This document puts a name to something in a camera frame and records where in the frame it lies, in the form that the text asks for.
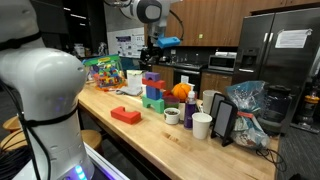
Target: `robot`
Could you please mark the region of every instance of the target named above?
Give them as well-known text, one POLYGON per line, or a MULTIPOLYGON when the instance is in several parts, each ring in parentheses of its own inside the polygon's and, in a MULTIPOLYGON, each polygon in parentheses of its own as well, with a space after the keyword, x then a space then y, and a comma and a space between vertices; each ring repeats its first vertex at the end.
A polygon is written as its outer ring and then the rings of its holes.
MULTIPOLYGON (((153 42, 166 47, 176 43, 163 36, 170 4, 176 1, 117 0, 109 5, 147 23, 153 42)), ((35 156, 15 179, 91 179, 94 166, 76 113, 86 81, 83 65, 70 54, 45 48, 29 0, 2 0, 0 24, 0 80, 21 95, 19 119, 35 156)))

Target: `green block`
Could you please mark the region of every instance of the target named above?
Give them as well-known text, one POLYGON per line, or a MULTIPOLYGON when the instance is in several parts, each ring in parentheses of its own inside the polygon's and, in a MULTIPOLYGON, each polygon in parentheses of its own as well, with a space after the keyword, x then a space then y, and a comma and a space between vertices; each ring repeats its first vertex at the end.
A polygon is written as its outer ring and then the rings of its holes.
POLYGON ((150 108, 150 106, 153 106, 155 111, 159 114, 162 114, 164 111, 164 100, 163 99, 158 99, 158 100, 153 100, 147 98, 146 95, 142 96, 142 106, 145 108, 150 108))

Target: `colorful toy blocks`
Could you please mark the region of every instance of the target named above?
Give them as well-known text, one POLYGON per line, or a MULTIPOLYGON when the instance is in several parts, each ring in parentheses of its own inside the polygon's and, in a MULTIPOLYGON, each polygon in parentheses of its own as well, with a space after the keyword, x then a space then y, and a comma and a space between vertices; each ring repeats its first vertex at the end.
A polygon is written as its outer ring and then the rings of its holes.
POLYGON ((165 87, 165 81, 160 80, 160 74, 154 72, 147 72, 146 78, 142 79, 142 84, 146 86, 146 95, 142 96, 142 105, 149 108, 151 105, 155 111, 162 114, 164 111, 164 101, 160 89, 165 87))
POLYGON ((111 117, 121 120, 128 124, 134 124, 141 119, 141 113, 137 111, 125 112, 125 107, 119 106, 111 110, 111 117))

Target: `spray bottle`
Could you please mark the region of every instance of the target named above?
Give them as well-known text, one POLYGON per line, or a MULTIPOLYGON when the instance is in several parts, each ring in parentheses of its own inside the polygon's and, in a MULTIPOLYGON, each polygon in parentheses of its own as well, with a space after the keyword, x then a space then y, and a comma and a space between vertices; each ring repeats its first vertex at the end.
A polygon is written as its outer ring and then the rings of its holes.
POLYGON ((189 84, 189 86, 191 86, 191 90, 189 91, 188 98, 186 99, 184 115, 184 127, 186 129, 192 129, 192 114, 196 111, 195 92, 193 91, 194 84, 189 84))

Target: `microwave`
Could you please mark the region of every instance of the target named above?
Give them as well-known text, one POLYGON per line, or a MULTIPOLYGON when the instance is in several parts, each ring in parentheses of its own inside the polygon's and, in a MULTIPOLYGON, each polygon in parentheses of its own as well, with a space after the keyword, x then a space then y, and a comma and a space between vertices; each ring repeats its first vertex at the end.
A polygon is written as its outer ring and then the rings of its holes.
POLYGON ((209 56, 208 68, 212 70, 230 71, 234 70, 236 53, 215 54, 209 56))

